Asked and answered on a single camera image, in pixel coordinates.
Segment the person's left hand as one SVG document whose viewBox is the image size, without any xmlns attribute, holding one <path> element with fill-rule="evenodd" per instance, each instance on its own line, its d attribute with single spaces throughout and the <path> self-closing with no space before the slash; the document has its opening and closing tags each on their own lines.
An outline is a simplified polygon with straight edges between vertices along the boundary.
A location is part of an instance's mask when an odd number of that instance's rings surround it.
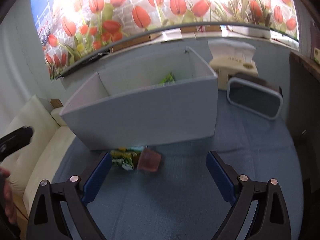
<svg viewBox="0 0 320 240">
<path fill-rule="evenodd" d="M 4 177 L 4 187 L 3 187 L 3 196 L 5 199 L 5 214 L 11 224 L 16 224 L 17 222 L 17 212 L 16 207 L 13 201 L 12 190 L 7 181 L 7 178 L 10 177 L 10 172 L 1 167 L 1 175 Z"/>
</svg>

